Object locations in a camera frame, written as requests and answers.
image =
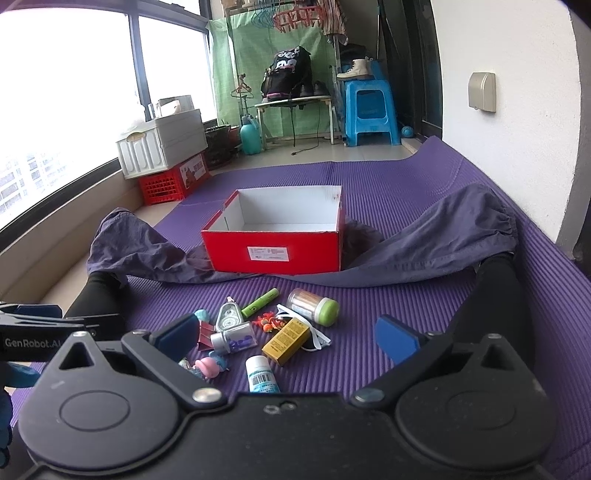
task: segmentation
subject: green lid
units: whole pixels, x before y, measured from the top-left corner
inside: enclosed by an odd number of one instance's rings
[[[322,305],[322,308],[318,312],[316,323],[322,325],[323,327],[330,327],[334,322],[336,322],[338,316],[339,304],[332,299],[326,299],[325,304]]]

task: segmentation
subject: white boot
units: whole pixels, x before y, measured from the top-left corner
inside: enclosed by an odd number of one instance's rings
[[[339,73],[336,77],[339,80],[361,80],[372,78],[369,72],[369,59],[359,59],[353,61],[353,66],[345,73]]]

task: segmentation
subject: ribbed mat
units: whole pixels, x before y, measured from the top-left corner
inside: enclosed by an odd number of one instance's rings
[[[490,185],[514,206],[482,172],[433,137],[406,160],[327,162],[217,175],[167,215],[157,230],[187,249],[201,242],[201,227],[235,189],[338,184],[344,187],[347,214],[388,236],[446,194],[474,182]],[[516,210],[519,261],[535,321],[536,374],[558,412],[558,431],[545,465],[558,479],[591,478],[591,286]],[[227,296],[246,305],[272,287],[279,288],[281,300],[294,287],[304,287],[340,303],[338,322],[324,330],[333,345],[321,352],[298,352],[285,367],[275,368],[277,381],[284,392],[338,391],[348,396],[392,367],[374,342],[373,327],[380,314],[389,313],[419,331],[443,330],[470,292],[473,278],[471,271],[465,271],[415,284],[361,289],[308,286],[273,277],[208,286],[170,286],[133,278],[130,327],[156,330],[199,308],[216,315]],[[258,335],[261,344],[269,338],[262,332]],[[213,384],[231,395],[247,391],[244,360],[258,352],[250,349],[231,356],[231,371]],[[13,396],[15,411],[24,396],[24,391]]]

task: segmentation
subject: tiled floor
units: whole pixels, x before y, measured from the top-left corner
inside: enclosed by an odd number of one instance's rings
[[[318,147],[303,151],[297,155],[292,152],[310,148],[316,145],[316,140],[297,141],[296,147],[290,145],[270,145],[269,150],[258,155],[241,156],[225,168],[220,168],[214,174],[243,168],[257,168],[277,165],[318,163],[323,161],[375,161],[402,160],[411,153],[402,145],[371,144],[355,148],[344,147],[342,144],[330,145],[329,141],[321,140]],[[150,225],[158,223],[178,202],[162,203],[150,207],[142,207],[137,212],[139,218]],[[86,258],[80,261],[47,293],[43,303],[58,304],[65,312],[86,283]]]

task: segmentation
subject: yellow box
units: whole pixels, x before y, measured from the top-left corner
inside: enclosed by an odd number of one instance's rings
[[[298,319],[291,319],[277,335],[267,342],[262,348],[262,352],[283,366],[309,337],[310,328]]]

